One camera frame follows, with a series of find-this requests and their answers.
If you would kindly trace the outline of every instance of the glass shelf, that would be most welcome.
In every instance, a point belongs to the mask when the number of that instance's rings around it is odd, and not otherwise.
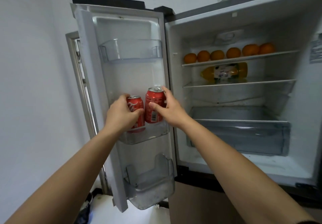
[[[198,81],[198,82],[190,82],[187,85],[183,86],[183,88],[193,88],[193,87],[208,87],[208,86],[227,86],[227,85],[241,85],[241,84],[261,84],[261,83],[280,83],[280,82],[292,82],[295,83],[295,79],[284,79],[277,77],[249,77],[249,78],[231,78],[228,80],[219,80],[219,81]]]
[[[128,165],[126,173],[124,181],[129,200],[139,210],[155,205],[175,191],[173,163],[163,154],[155,157],[153,169],[138,174],[134,165]]]
[[[99,46],[104,62],[162,58],[161,40],[113,39]]]
[[[181,66],[194,67],[194,66],[207,66],[207,65],[225,65],[225,64],[231,64],[231,63],[237,63],[240,61],[262,59],[262,58],[268,58],[268,57],[278,56],[278,55],[294,54],[297,52],[299,51],[298,50],[282,51],[282,52],[275,52],[275,53],[264,54],[264,55],[242,56],[242,57],[232,58],[232,59],[220,59],[220,60],[211,60],[206,62],[195,62],[191,64],[183,64]]]
[[[291,124],[264,107],[195,107],[191,116],[242,153],[287,155]],[[188,144],[194,147],[190,139]]]
[[[168,134],[170,131],[169,124],[162,120],[158,123],[145,123],[145,126],[138,127],[123,133],[120,137],[120,141],[128,144],[135,145],[153,138],[157,138]]]

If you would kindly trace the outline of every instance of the person's right arm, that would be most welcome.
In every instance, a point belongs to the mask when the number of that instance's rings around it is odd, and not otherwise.
[[[167,108],[150,103],[151,108],[187,134],[247,223],[295,224],[314,220],[256,165],[188,116],[170,90],[163,89]]]

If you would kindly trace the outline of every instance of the forearm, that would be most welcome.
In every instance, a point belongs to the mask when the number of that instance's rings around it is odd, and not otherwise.
[[[202,125],[190,119],[182,125],[182,130],[195,144],[247,223],[313,220],[251,161]]]
[[[6,224],[73,223],[118,133],[102,131],[58,169]]]

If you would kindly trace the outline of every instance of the red can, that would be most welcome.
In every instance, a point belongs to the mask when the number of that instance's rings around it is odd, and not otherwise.
[[[141,99],[141,96],[138,96],[138,95],[128,97],[127,98],[127,106],[131,112],[134,112],[137,109],[144,109],[143,100]],[[132,127],[132,129],[142,127],[144,125],[145,125],[145,121],[144,121],[144,114],[143,114],[143,115],[139,116],[139,119],[137,120],[135,125]],[[139,133],[144,130],[145,130],[145,128],[141,128],[141,129],[137,129],[137,130],[130,130],[128,132],[129,133]]]
[[[160,115],[156,111],[153,111],[150,108],[149,103],[153,102],[162,107],[165,107],[166,106],[165,101],[166,101],[166,96],[161,88],[152,87],[148,89],[147,94],[145,95],[145,112],[144,112],[144,118],[147,123],[157,123],[163,120],[162,115]]]

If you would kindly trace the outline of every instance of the person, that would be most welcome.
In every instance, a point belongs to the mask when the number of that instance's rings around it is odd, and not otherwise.
[[[150,103],[173,127],[184,131],[215,174],[246,223],[316,223],[256,165],[193,120],[170,90],[167,107]],[[107,112],[105,127],[37,189],[5,224],[71,224],[119,136],[144,112],[130,112],[121,95]]]

